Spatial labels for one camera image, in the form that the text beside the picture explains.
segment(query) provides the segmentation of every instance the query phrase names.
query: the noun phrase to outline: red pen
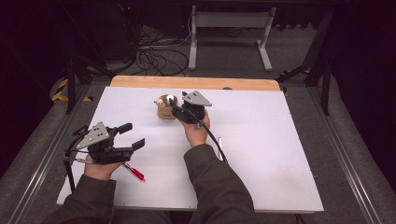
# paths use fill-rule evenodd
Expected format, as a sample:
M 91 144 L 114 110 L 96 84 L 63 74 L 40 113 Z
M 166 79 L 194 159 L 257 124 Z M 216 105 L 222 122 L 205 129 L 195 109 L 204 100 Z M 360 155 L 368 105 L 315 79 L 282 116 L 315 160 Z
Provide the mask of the red pen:
M 145 176 L 142 173 L 138 172 L 135 168 L 131 167 L 127 162 L 123 163 L 122 165 L 123 167 L 131 171 L 132 174 L 134 174 L 137 178 L 146 182 Z

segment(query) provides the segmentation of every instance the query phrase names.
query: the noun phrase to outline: person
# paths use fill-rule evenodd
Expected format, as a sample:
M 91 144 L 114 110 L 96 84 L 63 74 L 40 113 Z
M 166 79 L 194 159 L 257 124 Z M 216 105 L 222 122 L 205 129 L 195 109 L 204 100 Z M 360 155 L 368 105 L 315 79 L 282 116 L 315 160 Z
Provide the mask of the person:
M 210 128 L 207 112 L 204 122 Z M 213 148 L 206 143 L 206 130 L 183 121 L 180 123 L 191 145 L 184 161 L 196 192 L 197 213 L 201 222 L 259 223 L 248 189 L 228 164 L 218 160 Z M 120 165 L 87 163 L 73 193 L 66 197 L 61 208 L 47 215 L 42 223 L 110 223 L 116 188 L 116 181 L 110 178 Z

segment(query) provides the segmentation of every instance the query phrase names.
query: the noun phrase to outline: dark sleeve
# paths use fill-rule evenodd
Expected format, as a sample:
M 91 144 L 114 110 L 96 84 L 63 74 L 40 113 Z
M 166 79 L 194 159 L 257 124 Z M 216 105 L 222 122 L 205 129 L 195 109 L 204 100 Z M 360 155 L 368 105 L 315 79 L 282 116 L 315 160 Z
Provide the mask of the dark sleeve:
M 82 175 L 64 205 L 46 216 L 42 223 L 106 223 L 112 218 L 116 181 L 98 180 Z
M 203 223 L 259 223 L 248 189 L 233 169 L 218 160 L 210 145 L 184 155 Z

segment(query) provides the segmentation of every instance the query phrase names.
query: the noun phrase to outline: white metal stand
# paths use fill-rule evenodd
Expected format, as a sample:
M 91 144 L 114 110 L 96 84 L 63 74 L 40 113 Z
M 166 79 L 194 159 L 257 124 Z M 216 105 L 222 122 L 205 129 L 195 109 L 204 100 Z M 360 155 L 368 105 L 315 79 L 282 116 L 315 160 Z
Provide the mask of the white metal stand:
M 241 27 L 241 28 L 264 28 L 262 40 L 257 41 L 257 46 L 262 56 L 262 63 L 266 71 L 272 71 L 265 44 L 271 30 L 276 8 L 272 7 L 269 12 L 202 12 L 196 11 L 192 6 L 191 12 L 191 47 L 189 69 L 194 70 L 197 55 L 197 27 Z

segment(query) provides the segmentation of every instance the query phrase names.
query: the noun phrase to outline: white tabletop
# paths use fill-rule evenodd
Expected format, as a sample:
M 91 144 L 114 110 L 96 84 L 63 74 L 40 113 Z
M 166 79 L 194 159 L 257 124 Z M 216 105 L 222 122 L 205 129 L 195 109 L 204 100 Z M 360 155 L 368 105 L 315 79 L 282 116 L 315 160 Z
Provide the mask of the white tabletop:
M 132 122 L 134 128 L 115 138 L 115 147 L 128 147 L 146 138 L 131 158 L 131 166 L 146 182 L 120 167 L 115 206 L 143 209 L 194 210 L 197 201 L 183 160 L 189 143 L 177 120 L 157 117 L 153 103 L 163 94 L 181 98 L 189 89 L 107 87 L 91 127 Z M 211 131 L 221 137 L 231 167 L 244 181 L 257 212 L 312 213 L 323 211 L 318 189 L 282 91 L 198 90 L 213 106 L 206 108 Z M 208 144 L 216 150 L 212 140 Z M 86 154 L 79 153 L 79 158 Z M 83 163 L 73 164 L 76 183 Z M 57 203 L 70 194 L 68 180 Z

